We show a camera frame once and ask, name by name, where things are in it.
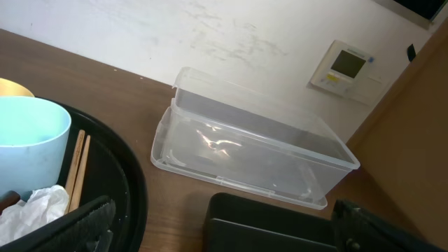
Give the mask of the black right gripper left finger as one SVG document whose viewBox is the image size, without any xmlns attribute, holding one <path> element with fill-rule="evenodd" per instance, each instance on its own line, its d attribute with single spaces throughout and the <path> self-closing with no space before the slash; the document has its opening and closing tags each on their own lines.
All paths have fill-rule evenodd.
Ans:
<svg viewBox="0 0 448 252">
<path fill-rule="evenodd" d="M 1 247 L 4 252 L 107 252 L 116 203 L 98 197 L 53 222 Z"/>
</svg>

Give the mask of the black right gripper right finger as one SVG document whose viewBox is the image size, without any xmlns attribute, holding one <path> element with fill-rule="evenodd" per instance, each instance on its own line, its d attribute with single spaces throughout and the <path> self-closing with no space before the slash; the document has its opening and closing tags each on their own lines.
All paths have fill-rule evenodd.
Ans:
<svg viewBox="0 0 448 252">
<path fill-rule="evenodd" d="M 348 200 L 335 202 L 331 223 L 338 251 L 443 252 Z"/>
</svg>

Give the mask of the white napkin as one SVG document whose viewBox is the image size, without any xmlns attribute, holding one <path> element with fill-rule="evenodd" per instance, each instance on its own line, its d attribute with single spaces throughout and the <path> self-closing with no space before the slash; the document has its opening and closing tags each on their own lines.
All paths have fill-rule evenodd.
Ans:
<svg viewBox="0 0 448 252">
<path fill-rule="evenodd" d="M 69 203 L 60 185 L 34 190 L 28 201 L 5 208 L 1 214 L 1 246 L 15 241 L 62 217 Z"/>
</svg>

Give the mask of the light blue cup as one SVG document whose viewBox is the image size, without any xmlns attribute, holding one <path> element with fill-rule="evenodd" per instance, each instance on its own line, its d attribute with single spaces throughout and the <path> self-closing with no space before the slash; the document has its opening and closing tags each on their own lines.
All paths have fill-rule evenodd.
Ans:
<svg viewBox="0 0 448 252">
<path fill-rule="evenodd" d="M 47 99 L 1 98 L 1 195 L 27 199 L 59 179 L 72 119 Z"/>
</svg>

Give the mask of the yellow bowl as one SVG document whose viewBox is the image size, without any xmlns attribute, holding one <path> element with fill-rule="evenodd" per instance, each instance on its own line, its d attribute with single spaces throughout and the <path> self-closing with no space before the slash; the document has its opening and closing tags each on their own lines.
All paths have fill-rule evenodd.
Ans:
<svg viewBox="0 0 448 252">
<path fill-rule="evenodd" d="M 34 97 L 34 94 L 21 84 L 15 83 L 5 78 L 0 78 L 0 96 L 23 96 Z"/>
</svg>

